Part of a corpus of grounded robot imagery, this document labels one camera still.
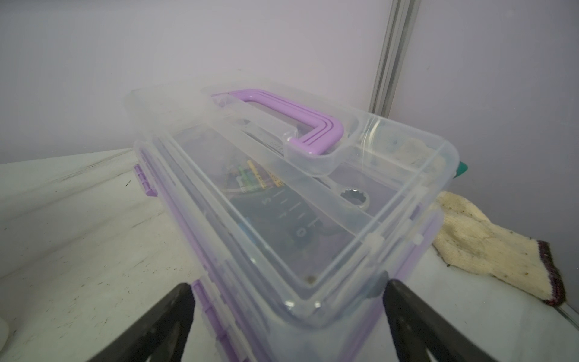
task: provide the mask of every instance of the printed number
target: printed number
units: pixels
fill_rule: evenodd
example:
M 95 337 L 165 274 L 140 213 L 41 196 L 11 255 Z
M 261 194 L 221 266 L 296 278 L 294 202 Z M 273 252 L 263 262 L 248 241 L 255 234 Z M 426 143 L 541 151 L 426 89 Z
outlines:
M 298 237 L 304 237 L 304 236 L 306 236 L 307 231 L 306 231 L 306 229 L 304 229 L 304 228 L 299 228 L 298 231 L 295 232 L 295 234 L 296 234 Z

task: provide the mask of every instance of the white table surface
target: white table surface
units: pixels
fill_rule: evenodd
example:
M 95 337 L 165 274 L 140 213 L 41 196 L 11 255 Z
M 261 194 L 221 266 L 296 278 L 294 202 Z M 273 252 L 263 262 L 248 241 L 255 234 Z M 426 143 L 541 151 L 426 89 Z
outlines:
M 127 149 L 0 165 L 1 361 L 85 361 L 201 275 L 136 162 Z M 433 248 L 406 283 L 499 361 L 579 360 L 579 332 L 555 309 Z M 183 361 L 220 361 L 199 312 Z M 357 361 L 396 360 L 383 317 Z

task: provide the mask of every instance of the clear plastic storage box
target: clear plastic storage box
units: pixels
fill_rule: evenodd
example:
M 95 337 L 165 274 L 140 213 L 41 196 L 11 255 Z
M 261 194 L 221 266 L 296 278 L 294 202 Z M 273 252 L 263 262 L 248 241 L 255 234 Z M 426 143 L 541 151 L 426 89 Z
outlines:
M 351 361 L 442 225 L 455 148 L 245 74 L 131 92 L 137 171 L 206 275 L 226 361 Z

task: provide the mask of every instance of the plastic box lid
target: plastic box lid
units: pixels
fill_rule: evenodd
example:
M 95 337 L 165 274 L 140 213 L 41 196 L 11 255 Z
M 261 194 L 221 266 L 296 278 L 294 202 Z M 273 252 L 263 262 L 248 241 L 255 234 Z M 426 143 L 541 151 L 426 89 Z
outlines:
M 377 297 L 423 251 L 459 163 L 441 137 L 243 73 L 136 90 L 126 107 L 209 276 L 261 324 L 325 328 Z

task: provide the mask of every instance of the white wall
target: white wall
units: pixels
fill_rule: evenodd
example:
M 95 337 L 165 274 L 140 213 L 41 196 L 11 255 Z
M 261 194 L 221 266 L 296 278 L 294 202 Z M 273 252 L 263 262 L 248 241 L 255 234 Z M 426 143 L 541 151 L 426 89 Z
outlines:
M 422 0 L 390 117 L 457 147 L 452 191 L 552 243 L 579 310 L 579 2 Z
M 132 146 L 130 90 L 243 69 L 367 109 L 391 0 L 0 3 L 0 163 Z

